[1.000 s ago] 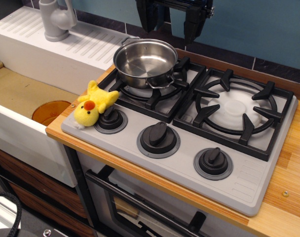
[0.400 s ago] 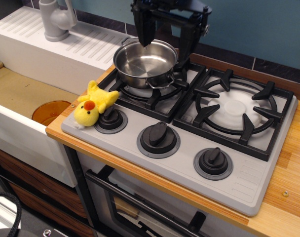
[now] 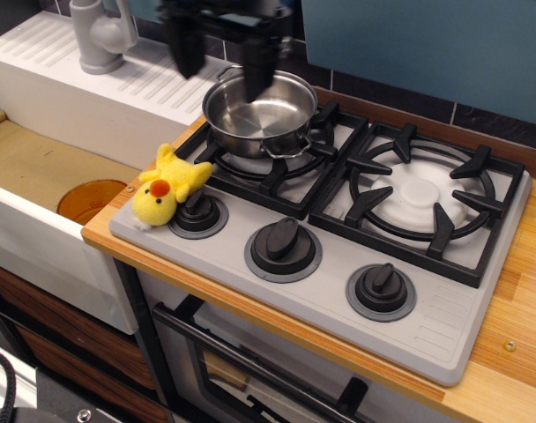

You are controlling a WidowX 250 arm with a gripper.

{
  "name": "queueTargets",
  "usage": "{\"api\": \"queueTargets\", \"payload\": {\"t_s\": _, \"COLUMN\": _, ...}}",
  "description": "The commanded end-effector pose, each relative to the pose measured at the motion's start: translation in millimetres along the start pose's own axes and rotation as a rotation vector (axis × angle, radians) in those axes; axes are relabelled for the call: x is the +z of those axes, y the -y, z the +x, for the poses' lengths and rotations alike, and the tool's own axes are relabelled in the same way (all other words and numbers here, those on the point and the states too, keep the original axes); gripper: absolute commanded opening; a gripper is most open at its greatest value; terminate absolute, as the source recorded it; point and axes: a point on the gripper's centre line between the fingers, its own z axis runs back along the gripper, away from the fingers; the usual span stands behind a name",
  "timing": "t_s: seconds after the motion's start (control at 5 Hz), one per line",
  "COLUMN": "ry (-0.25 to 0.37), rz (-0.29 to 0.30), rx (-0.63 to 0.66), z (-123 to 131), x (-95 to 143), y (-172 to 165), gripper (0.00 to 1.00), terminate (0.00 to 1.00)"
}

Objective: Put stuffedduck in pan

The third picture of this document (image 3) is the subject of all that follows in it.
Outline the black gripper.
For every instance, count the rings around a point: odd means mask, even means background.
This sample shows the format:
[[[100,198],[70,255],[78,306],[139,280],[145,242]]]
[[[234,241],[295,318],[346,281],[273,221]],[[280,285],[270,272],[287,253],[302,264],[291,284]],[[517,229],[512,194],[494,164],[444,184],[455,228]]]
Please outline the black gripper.
[[[246,101],[272,85],[279,48],[294,10],[283,1],[163,1],[160,20],[179,73],[186,79],[205,66],[205,39],[242,46]]]

